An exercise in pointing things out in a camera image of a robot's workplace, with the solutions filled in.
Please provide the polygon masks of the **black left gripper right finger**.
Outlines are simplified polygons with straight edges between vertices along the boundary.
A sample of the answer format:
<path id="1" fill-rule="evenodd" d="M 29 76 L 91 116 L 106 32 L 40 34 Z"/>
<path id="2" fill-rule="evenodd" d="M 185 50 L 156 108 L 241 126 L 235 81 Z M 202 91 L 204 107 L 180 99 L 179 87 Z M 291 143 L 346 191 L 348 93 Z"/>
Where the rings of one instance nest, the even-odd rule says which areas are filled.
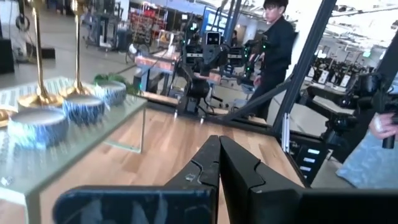
<path id="1" fill-rule="evenodd" d="M 231 223 L 397 224 L 396 190 L 308 189 L 227 136 L 220 172 Z"/>

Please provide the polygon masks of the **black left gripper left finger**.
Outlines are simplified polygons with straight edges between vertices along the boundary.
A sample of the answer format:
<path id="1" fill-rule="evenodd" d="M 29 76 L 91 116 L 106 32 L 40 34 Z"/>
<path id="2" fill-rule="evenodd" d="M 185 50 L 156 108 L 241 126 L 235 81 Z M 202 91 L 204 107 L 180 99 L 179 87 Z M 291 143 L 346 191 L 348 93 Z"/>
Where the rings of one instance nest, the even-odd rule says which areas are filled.
<path id="1" fill-rule="evenodd" d="M 56 224 L 216 223 L 221 143 L 210 136 L 164 185 L 84 185 L 57 199 Z"/>

